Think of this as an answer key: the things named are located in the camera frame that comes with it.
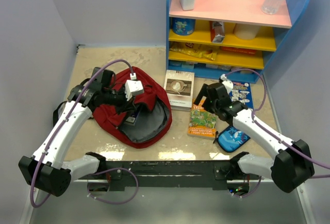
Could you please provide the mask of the orange treehouse paperback book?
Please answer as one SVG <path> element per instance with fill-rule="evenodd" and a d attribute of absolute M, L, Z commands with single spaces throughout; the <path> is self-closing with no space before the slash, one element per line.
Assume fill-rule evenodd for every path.
<path fill-rule="evenodd" d="M 193 104 L 190 111 L 188 135 L 214 139 L 216 137 L 217 116 L 204 110 L 202 99 L 198 105 Z"/>

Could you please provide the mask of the red backpack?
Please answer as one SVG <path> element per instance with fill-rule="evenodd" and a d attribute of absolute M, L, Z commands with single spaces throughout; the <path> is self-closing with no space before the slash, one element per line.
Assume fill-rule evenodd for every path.
<path fill-rule="evenodd" d="M 110 135 L 120 142 L 137 149 L 142 149 L 155 144 L 169 130 L 172 123 L 172 113 L 168 96 L 161 87 L 146 72 L 138 67 L 131 67 L 118 74 L 104 70 L 99 75 L 95 67 L 92 73 L 94 80 L 91 84 L 88 79 L 71 89 L 68 101 L 75 101 L 83 88 L 80 103 L 91 110 L 91 118 Z M 113 106 L 101 105 L 95 107 L 95 97 L 101 93 L 125 93 L 125 82 L 130 79 L 130 73 L 136 73 L 144 87 L 144 93 L 133 97 L 134 110 L 129 112 L 116 112 Z M 137 123 L 134 126 L 125 125 L 126 118 L 139 106 L 144 106 Z"/>

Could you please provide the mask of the purple paperback book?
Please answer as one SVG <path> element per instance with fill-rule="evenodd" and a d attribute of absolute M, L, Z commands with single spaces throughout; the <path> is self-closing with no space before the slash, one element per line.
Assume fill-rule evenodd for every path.
<path fill-rule="evenodd" d="M 124 121 L 125 125 L 134 126 L 137 123 L 137 120 L 143 111 L 144 106 L 139 106 L 134 112 L 132 112 Z"/>

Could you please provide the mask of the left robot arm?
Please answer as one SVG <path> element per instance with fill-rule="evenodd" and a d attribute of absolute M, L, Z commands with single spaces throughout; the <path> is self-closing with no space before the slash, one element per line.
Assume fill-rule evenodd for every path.
<path fill-rule="evenodd" d="M 88 152 L 65 163 L 64 158 L 85 121 L 93 118 L 117 140 L 147 148 L 170 129 L 172 111 L 165 89 L 146 72 L 130 67 L 118 74 L 96 67 L 90 78 L 71 89 L 63 112 L 54 115 L 54 127 L 32 156 L 23 156 L 19 169 L 31 187 L 61 196 L 70 183 L 86 175 L 106 175 L 105 158 Z"/>

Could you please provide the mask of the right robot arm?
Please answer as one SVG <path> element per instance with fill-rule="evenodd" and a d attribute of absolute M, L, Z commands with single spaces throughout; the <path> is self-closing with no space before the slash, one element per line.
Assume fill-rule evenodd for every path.
<path fill-rule="evenodd" d="M 242 131 L 269 155 L 268 158 L 241 152 L 230 160 L 230 174 L 242 179 L 254 174 L 271 179 L 283 192 L 290 193 L 315 174 L 308 144 L 276 132 L 256 117 L 251 109 L 240 101 L 232 101 L 229 93 L 233 83 L 221 80 L 204 84 L 199 95 L 204 97 L 204 110 L 216 115 L 221 121 Z"/>

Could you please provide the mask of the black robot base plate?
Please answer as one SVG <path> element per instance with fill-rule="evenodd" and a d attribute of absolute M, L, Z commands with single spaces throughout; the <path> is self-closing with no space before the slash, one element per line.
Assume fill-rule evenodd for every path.
<path fill-rule="evenodd" d="M 229 184 L 238 186 L 244 179 L 250 183 L 259 177 L 234 173 L 229 170 L 228 160 L 209 161 L 107 161 L 110 172 L 110 190 L 123 191 L 135 187 L 133 176 L 139 187 L 178 187 L 211 188 L 216 191 L 227 190 Z"/>

